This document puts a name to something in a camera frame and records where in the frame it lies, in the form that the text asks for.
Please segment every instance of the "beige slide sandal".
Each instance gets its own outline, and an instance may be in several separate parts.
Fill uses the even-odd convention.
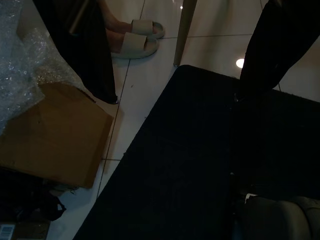
[[[154,54],[159,47],[157,39],[126,32],[120,53],[111,52],[111,57],[119,59],[141,59]]]
[[[165,35],[164,27],[156,21],[151,20],[133,20],[132,33],[147,36],[148,39],[160,39]]]

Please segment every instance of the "barcode label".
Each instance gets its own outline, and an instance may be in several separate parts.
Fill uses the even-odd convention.
[[[11,240],[14,234],[15,225],[13,224],[2,224],[0,226],[0,240]]]

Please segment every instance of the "plastic wrap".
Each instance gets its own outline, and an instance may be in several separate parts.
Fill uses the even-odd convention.
[[[0,1],[0,135],[7,121],[44,98],[38,85],[63,82],[86,90],[51,39],[34,29],[16,33],[23,0]]]

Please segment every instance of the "cardboard box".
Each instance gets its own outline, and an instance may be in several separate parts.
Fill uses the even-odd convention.
[[[75,87],[50,83],[41,90],[45,99],[0,136],[0,166],[91,188],[113,118]]]
[[[0,222],[0,239],[46,240],[49,226],[45,222]]]

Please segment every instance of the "table leg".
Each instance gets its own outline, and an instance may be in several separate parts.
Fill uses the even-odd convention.
[[[175,55],[173,65],[175,67],[180,66],[182,55],[184,53],[189,29],[191,26],[192,18],[195,13],[198,0],[184,0],[183,9],[181,13],[180,26],[178,39],[176,41]]]

